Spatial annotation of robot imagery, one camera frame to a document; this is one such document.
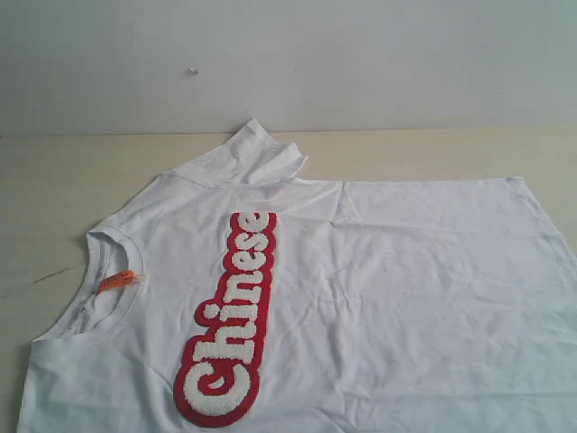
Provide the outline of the white t-shirt red lettering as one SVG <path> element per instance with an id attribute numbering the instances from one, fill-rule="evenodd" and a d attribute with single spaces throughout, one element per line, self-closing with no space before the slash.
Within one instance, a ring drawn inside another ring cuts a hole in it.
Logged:
<path id="1" fill-rule="evenodd" d="M 91 229 L 18 430 L 575 431 L 576 258 L 525 181 L 305 160 L 250 121 Z"/>

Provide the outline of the orange neck tag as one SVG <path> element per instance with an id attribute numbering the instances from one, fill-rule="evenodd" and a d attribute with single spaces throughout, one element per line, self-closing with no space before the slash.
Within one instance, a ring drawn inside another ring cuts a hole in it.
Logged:
<path id="1" fill-rule="evenodd" d="M 143 280 L 143 274 L 132 270 L 125 270 L 101 280 L 97 286 L 96 293 L 100 294 L 103 291 L 123 288 Z"/>

